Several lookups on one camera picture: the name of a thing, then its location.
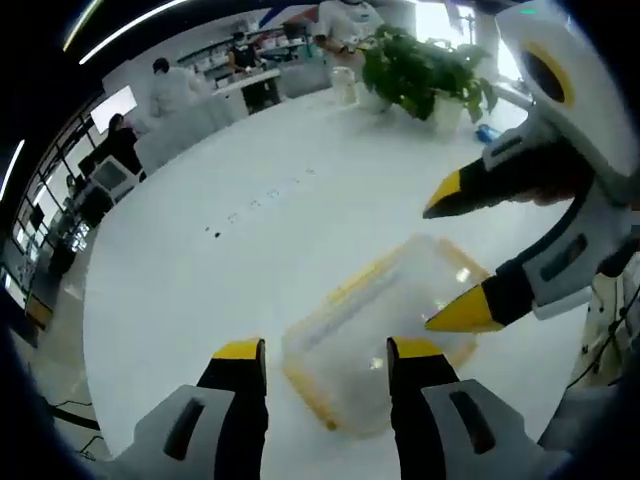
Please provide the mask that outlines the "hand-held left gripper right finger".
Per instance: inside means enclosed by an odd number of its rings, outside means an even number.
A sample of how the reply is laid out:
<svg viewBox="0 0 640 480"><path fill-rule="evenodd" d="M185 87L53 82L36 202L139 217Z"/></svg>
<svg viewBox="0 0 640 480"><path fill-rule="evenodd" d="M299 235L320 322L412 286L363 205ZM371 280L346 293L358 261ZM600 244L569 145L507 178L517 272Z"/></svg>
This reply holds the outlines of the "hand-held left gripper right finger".
<svg viewBox="0 0 640 480"><path fill-rule="evenodd" d="M548 479L569 456L525 432L522 415L460 380L424 338L387 340L391 425L404 479Z"/></svg>

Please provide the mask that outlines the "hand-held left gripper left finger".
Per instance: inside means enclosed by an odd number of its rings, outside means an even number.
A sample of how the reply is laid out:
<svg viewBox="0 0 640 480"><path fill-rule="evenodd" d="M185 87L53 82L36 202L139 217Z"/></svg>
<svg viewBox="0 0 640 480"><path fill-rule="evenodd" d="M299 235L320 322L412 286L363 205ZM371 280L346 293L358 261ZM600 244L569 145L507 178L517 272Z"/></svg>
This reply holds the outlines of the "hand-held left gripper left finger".
<svg viewBox="0 0 640 480"><path fill-rule="evenodd" d="M110 461L112 479L258 479L268 428L265 341L214 353L195 385L147 413Z"/></svg>

